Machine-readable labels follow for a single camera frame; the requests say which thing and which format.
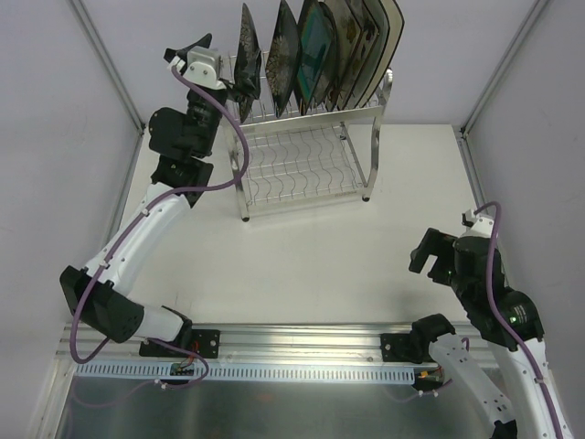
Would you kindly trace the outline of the dark floral square plate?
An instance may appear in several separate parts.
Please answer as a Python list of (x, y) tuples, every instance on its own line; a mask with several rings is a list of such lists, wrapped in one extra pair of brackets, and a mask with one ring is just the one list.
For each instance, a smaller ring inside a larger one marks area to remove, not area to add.
[(287, 1), (279, 3), (277, 21), (265, 72), (276, 118), (282, 117), (293, 93), (302, 45), (294, 14)]

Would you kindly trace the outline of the black square plate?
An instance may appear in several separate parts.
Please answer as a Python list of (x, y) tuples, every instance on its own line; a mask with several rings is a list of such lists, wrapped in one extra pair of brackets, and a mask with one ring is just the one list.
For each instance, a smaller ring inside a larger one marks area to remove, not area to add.
[(293, 89), (300, 115), (314, 108), (314, 92), (332, 42), (319, 1), (304, 1), (298, 22), (302, 54)]

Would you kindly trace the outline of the round silver-rimmed plate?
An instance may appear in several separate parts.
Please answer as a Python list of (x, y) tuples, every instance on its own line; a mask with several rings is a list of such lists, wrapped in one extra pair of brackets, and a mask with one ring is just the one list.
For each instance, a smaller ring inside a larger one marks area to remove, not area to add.
[(335, 88), (339, 66), (339, 44), (335, 16), (330, 7), (325, 2), (320, 2), (319, 5), (324, 14), (327, 28), (331, 31), (333, 39), (324, 60), (323, 72), (319, 78), (319, 81), (317, 82), (314, 92), (314, 108), (324, 104), (330, 93)]

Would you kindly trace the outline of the colourful flower plate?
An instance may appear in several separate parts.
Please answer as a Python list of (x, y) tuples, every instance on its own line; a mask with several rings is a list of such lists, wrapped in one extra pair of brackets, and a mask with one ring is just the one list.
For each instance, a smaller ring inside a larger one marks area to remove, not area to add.
[(362, 80), (365, 66), (372, 50), (378, 42), (379, 26), (374, 18), (368, 1), (352, 1), (350, 5), (358, 18), (361, 31), (358, 33), (357, 46), (346, 69), (339, 92), (337, 104), (339, 110), (348, 110), (356, 107), (359, 96), (357, 85)]
[(326, 109), (344, 110), (352, 98), (360, 71), (378, 37), (378, 27), (363, 1), (326, 1), (335, 19), (339, 65)]

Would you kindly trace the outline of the white square plate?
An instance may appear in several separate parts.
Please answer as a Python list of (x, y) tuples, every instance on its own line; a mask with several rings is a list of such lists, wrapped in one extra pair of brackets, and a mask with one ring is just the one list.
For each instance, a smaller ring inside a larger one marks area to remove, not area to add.
[(381, 17), (383, 18), (383, 25), (380, 27), (384, 34), (383, 50), (378, 56), (379, 61), (375, 73), (364, 95), (366, 101), (369, 101), (373, 97), (378, 85), (383, 81), (397, 51), (405, 25), (404, 15), (397, 1), (382, 0), (378, 1), (378, 4), (382, 9)]
[(390, 19), (386, 9), (387, 1), (365, 1), (368, 13), (373, 18), (378, 31), (375, 41), (369, 50), (363, 66), (358, 71), (356, 83), (347, 102), (348, 108), (363, 107), (375, 93), (375, 88), (381, 82), (382, 64), (388, 45), (390, 34)]

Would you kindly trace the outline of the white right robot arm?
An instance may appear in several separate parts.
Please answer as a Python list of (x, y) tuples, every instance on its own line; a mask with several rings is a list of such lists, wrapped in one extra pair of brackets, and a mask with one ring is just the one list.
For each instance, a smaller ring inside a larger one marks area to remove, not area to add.
[(436, 261), (429, 278), (453, 290), (491, 350), (505, 389), (500, 391), (486, 376), (441, 314), (413, 323), (403, 357), (413, 363), (434, 360), (441, 366), (493, 438), (572, 437), (550, 381), (536, 305), (507, 285), (495, 226), (471, 225), (460, 237), (429, 229), (410, 254), (409, 270), (420, 273), (430, 257)]

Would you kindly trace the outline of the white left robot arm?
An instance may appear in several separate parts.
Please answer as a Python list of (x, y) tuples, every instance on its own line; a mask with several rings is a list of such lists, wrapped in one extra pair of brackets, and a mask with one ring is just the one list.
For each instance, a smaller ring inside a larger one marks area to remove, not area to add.
[(192, 344), (190, 322), (168, 307), (140, 305), (130, 299), (146, 257), (173, 224), (200, 197), (228, 183), (209, 183), (213, 166), (206, 162), (221, 121), (243, 132), (228, 114), (227, 100), (246, 106), (260, 96), (261, 50), (257, 42), (239, 41), (233, 79), (221, 76), (221, 60), (211, 49), (211, 36), (164, 55), (174, 76), (189, 89), (185, 112), (163, 107), (148, 123), (150, 149), (158, 155), (140, 205), (128, 223), (100, 254), (82, 268), (67, 267), (59, 278), (76, 324), (98, 330), (122, 343), (131, 337), (158, 339), (172, 356), (182, 356)]

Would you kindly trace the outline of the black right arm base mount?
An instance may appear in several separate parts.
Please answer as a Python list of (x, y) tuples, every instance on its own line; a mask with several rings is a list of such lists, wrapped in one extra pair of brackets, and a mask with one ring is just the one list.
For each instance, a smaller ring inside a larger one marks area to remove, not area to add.
[(423, 317), (411, 324), (409, 333), (382, 333), (380, 351), (384, 362), (422, 364), (433, 362), (430, 344), (445, 334), (455, 334), (455, 328), (442, 314)]

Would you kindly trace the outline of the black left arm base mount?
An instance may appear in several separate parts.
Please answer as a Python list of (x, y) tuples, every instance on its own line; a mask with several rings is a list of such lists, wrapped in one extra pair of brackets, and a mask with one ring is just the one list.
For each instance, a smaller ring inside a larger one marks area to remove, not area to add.
[(187, 358), (196, 353), (204, 359), (216, 359), (220, 336), (218, 329), (191, 327), (172, 341), (149, 339), (142, 342), (138, 354), (143, 358)]

